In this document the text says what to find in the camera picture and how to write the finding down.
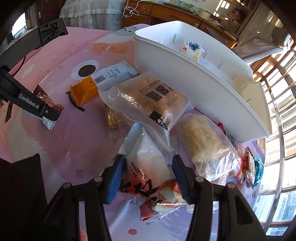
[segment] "cartoon eye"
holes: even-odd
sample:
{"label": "cartoon eye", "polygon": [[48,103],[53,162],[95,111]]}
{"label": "cartoon eye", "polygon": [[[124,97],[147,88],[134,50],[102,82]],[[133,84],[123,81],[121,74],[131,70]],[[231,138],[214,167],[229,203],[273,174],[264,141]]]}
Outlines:
{"label": "cartoon eye", "polygon": [[95,73],[99,69],[99,63],[95,60],[87,60],[78,64],[71,72],[71,77],[75,80],[83,80],[84,78]]}

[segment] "red dot print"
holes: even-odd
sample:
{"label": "red dot print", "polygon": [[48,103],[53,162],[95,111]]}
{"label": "red dot print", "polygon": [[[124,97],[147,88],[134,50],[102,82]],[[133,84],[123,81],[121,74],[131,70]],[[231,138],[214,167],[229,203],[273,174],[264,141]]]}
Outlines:
{"label": "red dot print", "polygon": [[137,230],[135,230],[135,229],[130,229],[130,230],[128,231],[128,233],[129,233],[130,235],[135,235],[135,234],[137,234]]}

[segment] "chair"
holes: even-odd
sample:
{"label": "chair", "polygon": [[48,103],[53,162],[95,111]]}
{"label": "chair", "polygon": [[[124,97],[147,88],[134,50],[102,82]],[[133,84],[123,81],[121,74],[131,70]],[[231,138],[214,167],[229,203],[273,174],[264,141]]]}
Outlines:
{"label": "chair", "polygon": [[290,34],[275,27],[271,33],[274,43],[261,38],[253,38],[232,49],[245,63],[251,64],[274,53],[281,53],[283,48],[290,50]]}

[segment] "drawer handle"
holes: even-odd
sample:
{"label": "drawer handle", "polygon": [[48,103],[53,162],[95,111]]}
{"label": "drawer handle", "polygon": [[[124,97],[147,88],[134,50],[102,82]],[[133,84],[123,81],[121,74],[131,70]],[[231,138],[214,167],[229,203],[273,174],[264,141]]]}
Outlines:
{"label": "drawer handle", "polygon": [[176,19],[176,20],[178,20],[179,18],[177,18],[176,16],[174,16],[174,15],[170,15],[170,18],[173,18],[173,19]]}

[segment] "pink blanket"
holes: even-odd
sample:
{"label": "pink blanket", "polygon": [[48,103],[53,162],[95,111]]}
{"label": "pink blanket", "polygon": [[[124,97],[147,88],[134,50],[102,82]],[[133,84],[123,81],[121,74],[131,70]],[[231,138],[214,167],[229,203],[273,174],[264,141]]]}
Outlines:
{"label": "pink blanket", "polygon": [[[109,31],[104,30],[73,27],[67,27],[67,30],[69,33],[68,35],[58,37],[57,39],[49,42],[44,47],[29,53],[26,57],[26,62],[15,75],[15,79],[27,89],[33,91],[37,84],[39,84],[40,81],[43,80],[50,71],[61,64],[65,59],[76,53],[79,49],[90,42],[110,33]],[[10,73],[15,73],[15,71],[19,68],[20,63],[18,63]],[[32,64],[32,71],[22,78],[24,71]],[[10,155],[6,141],[6,135],[13,118],[20,108],[14,105],[11,119],[5,123],[7,106],[8,103],[5,103],[0,111],[0,158],[12,162],[12,157]]]}

